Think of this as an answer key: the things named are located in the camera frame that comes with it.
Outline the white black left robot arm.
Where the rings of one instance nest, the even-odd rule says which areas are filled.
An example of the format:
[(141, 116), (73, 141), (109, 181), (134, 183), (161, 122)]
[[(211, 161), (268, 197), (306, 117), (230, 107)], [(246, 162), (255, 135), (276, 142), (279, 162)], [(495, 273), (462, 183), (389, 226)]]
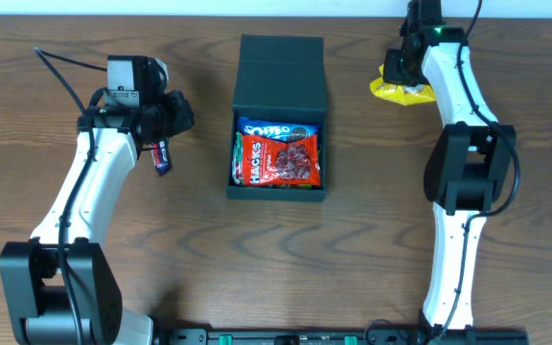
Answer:
[(28, 241), (9, 241), (0, 273), (20, 344), (151, 344), (151, 317), (127, 310), (102, 246), (114, 206), (141, 151), (167, 156), (194, 114), (179, 91), (130, 105), (100, 90), (78, 120), (72, 166)]

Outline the red Hacks candy bag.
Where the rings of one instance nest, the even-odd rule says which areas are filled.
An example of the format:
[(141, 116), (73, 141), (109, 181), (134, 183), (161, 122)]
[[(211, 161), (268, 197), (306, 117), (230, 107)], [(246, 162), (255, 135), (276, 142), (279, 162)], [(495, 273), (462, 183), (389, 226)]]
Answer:
[(322, 185), (316, 135), (291, 143), (244, 134), (242, 139), (242, 186)]

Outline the dark blue red candy bar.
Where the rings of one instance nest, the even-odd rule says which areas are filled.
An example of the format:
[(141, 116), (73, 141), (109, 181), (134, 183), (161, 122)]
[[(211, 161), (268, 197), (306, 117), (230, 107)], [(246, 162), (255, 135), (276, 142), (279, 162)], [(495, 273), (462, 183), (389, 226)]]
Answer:
[(164, 139), (150, 145), (153, 166), (159, 176), (167, 174), (172, 169), (169, 151), (169, 140)]

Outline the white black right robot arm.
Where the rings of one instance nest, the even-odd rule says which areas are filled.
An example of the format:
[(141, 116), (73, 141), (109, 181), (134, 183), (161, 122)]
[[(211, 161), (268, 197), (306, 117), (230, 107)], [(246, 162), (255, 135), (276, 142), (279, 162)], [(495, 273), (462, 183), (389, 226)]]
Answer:
[(518, 171), (516, 133), (484, 102), (472, 71), (468, 38), (458, 27), (414, 24), (388, 51), (384, 79), (433, 90), (443, 126), (425, 165), (425, 197), (433, 207), (435, 243), (422, 315), (427, 341), (473, 324), (477, 247), (510, 169)]

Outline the blue Oreo cookie pack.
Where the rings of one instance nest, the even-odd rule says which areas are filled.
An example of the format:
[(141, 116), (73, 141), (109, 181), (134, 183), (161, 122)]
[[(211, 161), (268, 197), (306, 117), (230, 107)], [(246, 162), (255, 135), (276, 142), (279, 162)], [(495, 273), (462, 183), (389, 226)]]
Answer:
[(237, 122), (237, 128), (244, 135), (261, 136), (270, 140), (287, 143), (309, 138), (320, 131), (320, 125), (315, 124), (275, 122), (248, 117), (240, 117)]

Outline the yellow Hacks candy bag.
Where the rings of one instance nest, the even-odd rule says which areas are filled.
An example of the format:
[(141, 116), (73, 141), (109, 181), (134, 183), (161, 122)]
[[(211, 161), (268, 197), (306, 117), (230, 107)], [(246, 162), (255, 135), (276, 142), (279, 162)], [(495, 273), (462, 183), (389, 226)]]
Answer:
[(380, 76), (370, 83), (375, 97), (400, 105), (434, 103), (436, 97), (429, 85), (405, 86), (388, 83), (383, 79), (383, 67), (379, 67)]

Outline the green red candy bar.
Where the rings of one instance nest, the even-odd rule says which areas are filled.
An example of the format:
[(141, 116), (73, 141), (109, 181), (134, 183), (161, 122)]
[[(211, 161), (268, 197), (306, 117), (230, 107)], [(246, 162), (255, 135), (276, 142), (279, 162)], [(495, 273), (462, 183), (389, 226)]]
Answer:
[(232, 152), (232, 179), (236, 185), (243, 184), (243, 135), (238, 131)]

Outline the dark green gift box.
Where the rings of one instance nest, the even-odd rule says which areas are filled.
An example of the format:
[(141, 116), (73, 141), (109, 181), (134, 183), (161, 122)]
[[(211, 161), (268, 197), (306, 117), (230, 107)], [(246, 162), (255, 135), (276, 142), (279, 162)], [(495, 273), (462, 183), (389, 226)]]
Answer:
[(229, 199), (321, 202), (327, 195), (328, 88), (321, 37), (244, 34), (232, 102), (230, 144), (239, 118), (319, 125), (321, 186), (311, 189), (243, 187), (228, 178)]

